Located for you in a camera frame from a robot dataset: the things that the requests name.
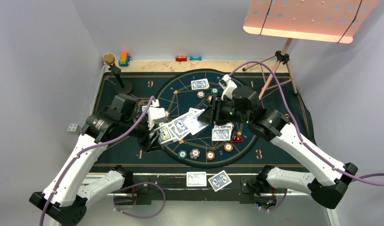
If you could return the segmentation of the dealt card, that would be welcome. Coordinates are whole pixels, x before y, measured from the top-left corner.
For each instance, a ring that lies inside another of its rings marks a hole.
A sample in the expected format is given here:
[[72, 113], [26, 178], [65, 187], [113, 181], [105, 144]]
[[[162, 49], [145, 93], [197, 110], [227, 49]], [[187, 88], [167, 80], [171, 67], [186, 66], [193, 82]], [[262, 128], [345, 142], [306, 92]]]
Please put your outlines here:
[[206, 172], [186, 172], [187, 187], [206, 187], [207, 174]]
[[208, 179], [208, 182], [213, 188], [213, 190], [215, 192], [218, 192], [221, 189], [228, 186], [229, 184], [231, 184], [232, 180], [230, 179], [228, 174], [225, 172], [225, 170], [222, 170], [219, 173], [215, 174], [214, 176], [210, 177]]

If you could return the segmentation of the orange poker chip stack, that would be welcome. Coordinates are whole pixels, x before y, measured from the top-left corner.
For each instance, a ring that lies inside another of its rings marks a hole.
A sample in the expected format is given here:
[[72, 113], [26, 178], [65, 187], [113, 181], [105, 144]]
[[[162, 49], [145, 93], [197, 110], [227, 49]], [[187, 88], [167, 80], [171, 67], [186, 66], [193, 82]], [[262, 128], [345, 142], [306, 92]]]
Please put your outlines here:
[[206, 159], [207, 159], [207, 160], [211, 161], [211, 160], [213, 160], [214, 158], [215, 158], [215, 153], [214, 153], [213, 151], [208, 151], [208, 152], [206, 153]]

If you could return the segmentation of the pink chips seat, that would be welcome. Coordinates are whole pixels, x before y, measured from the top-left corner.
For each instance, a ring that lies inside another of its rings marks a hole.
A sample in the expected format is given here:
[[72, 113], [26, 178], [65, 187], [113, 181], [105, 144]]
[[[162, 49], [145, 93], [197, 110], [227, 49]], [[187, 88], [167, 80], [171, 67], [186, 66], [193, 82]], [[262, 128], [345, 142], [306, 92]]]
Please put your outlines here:
[[206, 94], [205, 94], [204, 91], [200, 90], [200, 91], [197, 92], [197, 97], [198, 98], [204, 98], [205, 96], [206, 96]]

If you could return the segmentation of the teal chips seat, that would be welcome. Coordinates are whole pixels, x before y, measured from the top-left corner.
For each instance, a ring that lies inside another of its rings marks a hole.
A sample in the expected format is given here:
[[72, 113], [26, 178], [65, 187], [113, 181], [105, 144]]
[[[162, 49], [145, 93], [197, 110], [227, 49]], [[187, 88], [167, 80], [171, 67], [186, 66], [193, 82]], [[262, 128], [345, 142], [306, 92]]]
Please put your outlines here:
[[220, 93], [220, 92], [219, 92], [219, 89], [217, 89], [217, 88], [212, 88], [212, 89], [211, 89], [211, 95], [213, 95], [213, 96], [217, 96], [219, 93]]

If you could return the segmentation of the red dealer button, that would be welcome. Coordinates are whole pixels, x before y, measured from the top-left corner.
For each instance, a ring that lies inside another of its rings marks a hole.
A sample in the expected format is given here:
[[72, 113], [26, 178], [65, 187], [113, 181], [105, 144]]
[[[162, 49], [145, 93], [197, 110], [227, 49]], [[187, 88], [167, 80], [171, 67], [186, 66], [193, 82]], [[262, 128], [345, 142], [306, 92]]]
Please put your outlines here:
[[241, 138], [241, 136], [238, 134], [238, 132], [234, 132], [231, 138], [232, 143], [240, 143], [243, 142], [244, 140]]

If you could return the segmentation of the teal poker chip stack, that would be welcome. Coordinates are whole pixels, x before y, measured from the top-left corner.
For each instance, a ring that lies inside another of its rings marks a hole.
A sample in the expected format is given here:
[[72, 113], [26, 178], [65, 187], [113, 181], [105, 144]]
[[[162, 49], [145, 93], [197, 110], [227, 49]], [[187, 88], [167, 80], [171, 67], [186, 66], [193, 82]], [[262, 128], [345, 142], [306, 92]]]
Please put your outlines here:
[[178, 153], [178, 158], [179, 159], [185, 159], [186, 157], [187, 157], [187, 155], [188, 155], [188, 153], [185, 151], [185, 150], [181, 150], [181, 151], [179, 151], [179, 153]]

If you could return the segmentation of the blue playing card deck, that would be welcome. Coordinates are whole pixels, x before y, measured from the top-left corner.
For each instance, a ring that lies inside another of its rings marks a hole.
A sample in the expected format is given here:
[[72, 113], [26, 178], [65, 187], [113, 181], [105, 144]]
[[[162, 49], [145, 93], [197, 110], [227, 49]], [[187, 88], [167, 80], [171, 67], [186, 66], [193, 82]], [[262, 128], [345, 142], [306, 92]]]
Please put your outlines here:
[[194, 113], [185, 113], [171, 122], [160, 126], [157, 130], [159, 133], [158, 143], [161, 146], [180, 141], [190, 133], [187, 121], [193, 117]]

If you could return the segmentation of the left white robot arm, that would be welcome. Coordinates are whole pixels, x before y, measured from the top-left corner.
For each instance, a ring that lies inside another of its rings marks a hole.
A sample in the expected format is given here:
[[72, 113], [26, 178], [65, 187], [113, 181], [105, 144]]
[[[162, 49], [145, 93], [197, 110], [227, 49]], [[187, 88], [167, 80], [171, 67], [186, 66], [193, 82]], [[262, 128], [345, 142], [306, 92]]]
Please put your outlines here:
[[120, 165], [100, 179], [83, 184], [94, 163], [111, 144], [136, 137], [144, 152], [157, 146], [157, 126], [165, 121], [166, 112], [155, 97], [150, 97], [142, 112], [136, 104], [136, 98], [118, 94], [110, 105], [86, 119], [76, 146], [57, 176], [43, 191], [30, 196], [30, 203], [42, 211], [40, 225], [44, 224], [45, 216], [50, 216], [61, 226], [75, 226], [93, 204], [108, 194], [126, 193], [142, 186], [134, 181], [132, 171]]

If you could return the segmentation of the pink blue poker chip stack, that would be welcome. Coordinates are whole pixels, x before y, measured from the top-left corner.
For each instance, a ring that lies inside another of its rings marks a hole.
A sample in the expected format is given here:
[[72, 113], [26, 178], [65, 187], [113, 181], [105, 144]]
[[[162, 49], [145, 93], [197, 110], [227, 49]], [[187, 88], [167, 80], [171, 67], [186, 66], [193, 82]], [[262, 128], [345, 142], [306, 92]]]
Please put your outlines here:
[[191, 151], [190, 151], [190, 158], [191, 159], [198, 159], [198, 157], [200, 156], [200, 151], [199, 151], [199, 149], [192, 149]]

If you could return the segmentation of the playing card being pulled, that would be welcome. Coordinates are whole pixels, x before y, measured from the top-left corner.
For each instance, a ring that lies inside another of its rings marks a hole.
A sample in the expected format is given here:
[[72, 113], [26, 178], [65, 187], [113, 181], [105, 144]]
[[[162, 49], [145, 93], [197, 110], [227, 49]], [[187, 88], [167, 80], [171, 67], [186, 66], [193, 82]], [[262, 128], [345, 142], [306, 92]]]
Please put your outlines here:
[[198, 116], [200, 116], [204, 111], [204, 109], [189, 108], [189, 113], [192, 113], [192, 118], [189, 119], [186, 124], [191, 135], [196, 135], [208, 126], [207, 123], [198, 120]]

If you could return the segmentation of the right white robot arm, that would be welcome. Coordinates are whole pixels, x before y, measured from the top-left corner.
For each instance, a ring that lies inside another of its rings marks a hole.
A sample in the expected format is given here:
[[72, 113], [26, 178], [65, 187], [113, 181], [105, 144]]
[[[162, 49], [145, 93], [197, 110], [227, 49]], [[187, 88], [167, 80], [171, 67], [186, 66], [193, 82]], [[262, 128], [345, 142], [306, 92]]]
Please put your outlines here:
[[230, 75], [219, 81], [223, 92], [212, 98], [199, 121], [213, 125], [245, 123], [259, 138], [281, 148], [301, 163], [306, 173], [266, 165], [248, 187], [257, 195], [276, 188], [309, 194], [321, 206], [334, 209], [346, 193], [358, 168], [326, 154], [305, 138], [291, 120], [275, 109], [263, 108], [251, 87], [237, 86]]

